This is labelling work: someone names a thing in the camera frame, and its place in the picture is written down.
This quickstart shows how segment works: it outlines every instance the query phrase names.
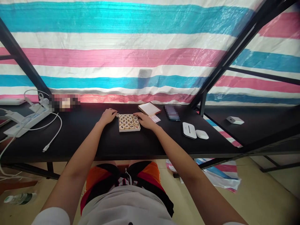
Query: paper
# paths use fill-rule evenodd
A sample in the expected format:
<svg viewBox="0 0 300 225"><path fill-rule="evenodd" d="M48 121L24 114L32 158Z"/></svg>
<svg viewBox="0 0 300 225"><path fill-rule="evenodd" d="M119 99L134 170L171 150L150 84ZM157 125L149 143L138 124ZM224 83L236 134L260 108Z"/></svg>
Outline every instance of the paper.
<svg viewBox="0 0 300 225"><path fill-rule="evenodd" d="M139 105L139 107L147 114L147 115L155 115L157 112L160 111L155 105L152 103L145 103L142 105Z"/></svg>
<svg viewBox="0 0 300 225"><path fill-rule="evenodd" d="M150 116L150 118L151 118L155 123L157 123L157 122L160 121L160 119L159 119L156 115Z"/></svg>

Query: black desk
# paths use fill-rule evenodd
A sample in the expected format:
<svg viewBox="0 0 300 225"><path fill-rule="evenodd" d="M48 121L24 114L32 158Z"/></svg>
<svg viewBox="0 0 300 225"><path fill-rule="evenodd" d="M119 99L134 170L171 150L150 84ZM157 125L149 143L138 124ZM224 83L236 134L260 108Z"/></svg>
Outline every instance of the black desk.
<svg viewBox="0 0 300 225"><path fill-rule="evenodd" d="M206 106L205 115L243 146L300 123L300 107ZM241 118L241 125L227 117Z"/></svg>
<svg viewBox="0 0 300 225"><path fill-rule="evenodd" d="M188 105L177 107L181 121L169 121L163 105L157 105L162 112L157 116L160 125L191 157L214 158L234 157L240 149L234 147L196 111ZM6 109L20 112L28 106L13 106ZM78 111L60 112L62 129L46 152L43 148L51 141L60 126L56 119L51 125L36 131L29 131L17 138L4 153L1 163L34 163L34 162L65 162L69 161L79 145L83 142L95 123L107 108L118 110L121 114L138 112L137 104L82 103ZM50 115L33 128L49 123L55 115ZM204 130L208 140L191 139L183 135L182 122L191 123L195 129ZM95 160L129 160L129 159L165 159L167 158L157 137L151 130L141 127L137 132L118 131L118 120L108 124L99 142Z"/></svg>

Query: person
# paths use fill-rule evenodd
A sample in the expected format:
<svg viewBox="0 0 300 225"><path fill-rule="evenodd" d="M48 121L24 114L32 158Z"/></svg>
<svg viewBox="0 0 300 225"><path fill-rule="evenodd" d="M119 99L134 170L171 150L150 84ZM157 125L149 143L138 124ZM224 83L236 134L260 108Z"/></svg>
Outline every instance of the person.
<svg viewBox="0 0 300 225"><path fill-rule="evenodd" d="M171 220L173 203L160 184L156 163L133 161L124 174L113 161L91 168L102 131L116 114L111 108L102 114L66 165L33 225L72 224L85 181L80 225L174 224ZM194 160L159 125L141 112L134 115L159 139L206 225L247 224Z"/></svg>

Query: hand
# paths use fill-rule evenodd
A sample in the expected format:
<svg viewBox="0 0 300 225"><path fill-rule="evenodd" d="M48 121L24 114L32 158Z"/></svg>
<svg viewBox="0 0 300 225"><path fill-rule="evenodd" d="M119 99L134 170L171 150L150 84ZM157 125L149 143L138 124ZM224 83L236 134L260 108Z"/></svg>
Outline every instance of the hand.
<svg viewBox="0 0 300 225"><path fill-rule="evenodd" d="M139 117L139 122L140 124L150 130L153 130L157 127L159 127L149 116L145 115L144 113L141 112L136 112L134 115Z"/></svg>
<svg viewBox="0 0 300 225"><path fill-rule="evenodd" d="M106 109L104 111L104 113L102 114L102 116L99 120L99 123L104 125L104 126L106 124L110 123L114 119L114 117L116 116L117 112L118 112L117 110L114 110L112 108Z"/></svg>

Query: orange shorts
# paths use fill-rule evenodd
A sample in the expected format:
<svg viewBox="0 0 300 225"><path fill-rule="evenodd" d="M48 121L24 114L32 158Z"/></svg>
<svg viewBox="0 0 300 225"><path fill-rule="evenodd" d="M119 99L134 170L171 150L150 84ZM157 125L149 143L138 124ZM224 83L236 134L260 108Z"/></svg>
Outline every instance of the orange shorts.
<svg viewBox="0 0 300 225"><path fill-rule="evenodd" d="M121 173L113 164L100 164L91 168L87 176L86 192L80 202L81 212L92 199L108 193L115 187L126 185L152 192L161 199L169 214L173 215L174 205L161 186L158 166L152 161L136 162L126 168L126 173Z"/></svg>
<svg viewBox="0 0 300 225"><path fill-rule="evenodd" d="M152 177L160 186L160 172L158 166L155 162L151 162L148 164L143 170L143 173L147 174L148 176ZM91 189L96 183L105 179L110 175L110 172L106 169L102 169L98 166L92 167L90 172L87 175L87 183L85 186L85 192Z"/></svg>

